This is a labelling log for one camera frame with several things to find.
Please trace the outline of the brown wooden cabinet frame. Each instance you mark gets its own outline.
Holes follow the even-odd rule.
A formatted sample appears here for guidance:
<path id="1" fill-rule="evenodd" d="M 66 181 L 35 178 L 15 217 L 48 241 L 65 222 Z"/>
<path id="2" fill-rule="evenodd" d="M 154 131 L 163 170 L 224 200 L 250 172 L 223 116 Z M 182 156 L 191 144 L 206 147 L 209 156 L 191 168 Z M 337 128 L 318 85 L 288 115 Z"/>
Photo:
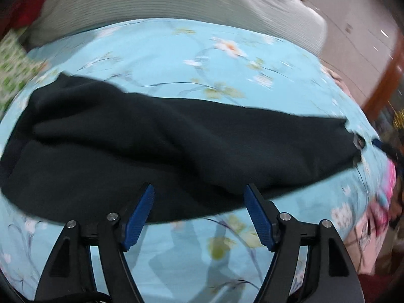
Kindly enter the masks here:
<path id="1" fill-rule="evenodd" d="M 369 122 L 377 119 L 380 111 L 388 104 L 403 76 L 403 34 L 398 32 L 390 61 L 372 95 L 365 102 L 362 111 Z"/>

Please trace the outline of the grey striped pillow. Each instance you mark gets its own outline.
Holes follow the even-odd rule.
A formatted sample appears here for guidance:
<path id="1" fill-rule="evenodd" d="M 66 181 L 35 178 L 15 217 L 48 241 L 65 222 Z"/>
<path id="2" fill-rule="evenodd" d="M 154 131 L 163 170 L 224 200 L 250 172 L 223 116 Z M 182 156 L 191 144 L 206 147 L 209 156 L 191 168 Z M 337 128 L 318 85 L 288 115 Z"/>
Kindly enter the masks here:
<path id="1" fill-rule="evenodd" d="M 179 18 L 229 25 L 287 39 L 316 56 L 327 23 L 301 0 L 45 0 L 27 30 L 30 47 L 69 34 L 144 18 Z"/>

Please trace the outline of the pink blanket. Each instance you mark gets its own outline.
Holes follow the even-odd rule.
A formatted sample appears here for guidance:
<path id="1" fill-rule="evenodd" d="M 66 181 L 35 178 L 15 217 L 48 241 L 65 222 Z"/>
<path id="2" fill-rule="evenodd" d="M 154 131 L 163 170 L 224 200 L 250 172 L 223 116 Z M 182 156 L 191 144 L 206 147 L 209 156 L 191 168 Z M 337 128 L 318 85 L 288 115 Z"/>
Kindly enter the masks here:
<path id="1" fill-rule="evenodd" d="M 352 126 L 364 136 L 360 162 L 334 178 L 340 201 L 331 220 L 341 234 L 358 274 L 373 274 L 391 220 L 396 169 L 385 153 L 372 145 L 377 137 L 366 119 Z"/>

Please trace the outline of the green white checkered pillow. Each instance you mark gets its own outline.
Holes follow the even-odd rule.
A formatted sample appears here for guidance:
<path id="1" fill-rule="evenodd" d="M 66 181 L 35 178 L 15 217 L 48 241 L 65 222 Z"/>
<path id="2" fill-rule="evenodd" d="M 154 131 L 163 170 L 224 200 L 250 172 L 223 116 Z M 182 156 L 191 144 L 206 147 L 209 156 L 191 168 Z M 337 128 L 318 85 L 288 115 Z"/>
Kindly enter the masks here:
<path id="1" fill-rule="evenodd" d="M 35 61 L 27 55 L 20 43 L 22 30 L 9 30 L 1 39 L 1 118 L 15 96 L 46 66 L 45 61 Z"/>

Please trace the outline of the light blue floral bedsheet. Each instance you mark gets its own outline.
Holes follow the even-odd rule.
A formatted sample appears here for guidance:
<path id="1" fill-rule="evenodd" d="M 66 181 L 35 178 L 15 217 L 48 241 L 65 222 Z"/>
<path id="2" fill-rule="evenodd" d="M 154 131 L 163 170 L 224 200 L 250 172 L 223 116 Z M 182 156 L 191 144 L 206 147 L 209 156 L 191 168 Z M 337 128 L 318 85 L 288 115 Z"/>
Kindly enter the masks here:
<path id="1" fill-rule="evenodd" d="M 48 61 L 49 69 L 13 100 L 1 121 L 2 143 L 31 93 L 61 72 L 151 96 L 345 117 L 348 129 L 357 133 L 352 126 L 366 119 L 316 56 L 286 40 L 222 25 L 132 20 L 63 38 L 30 56 Z M 281 196 L 275 204 L 301 221 L 331 220 L 340 201 L 334 178 L 342 173 Z M 146 226 L 126 257 L 147 302 L 252 302 L 272 254 L 260 244 L 247 211 L 239 209 Z"/>

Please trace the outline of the dark navy pants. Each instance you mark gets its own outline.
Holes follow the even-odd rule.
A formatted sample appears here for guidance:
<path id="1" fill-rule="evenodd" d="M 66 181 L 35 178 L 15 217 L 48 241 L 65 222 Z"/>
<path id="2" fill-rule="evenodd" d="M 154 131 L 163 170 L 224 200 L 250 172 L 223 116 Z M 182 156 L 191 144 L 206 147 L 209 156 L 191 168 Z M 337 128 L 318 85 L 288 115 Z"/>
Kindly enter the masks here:
<path id="1" fill-rule="evenodd" d="M 237 209 L 355 167 L 343 118 L 295 116 L 207 100 L 158 98 L 61 74 L 32 92 L 1 156 L 1 192 L 20 210 L 97 222 L 156 198 L 150 222 Z"/>

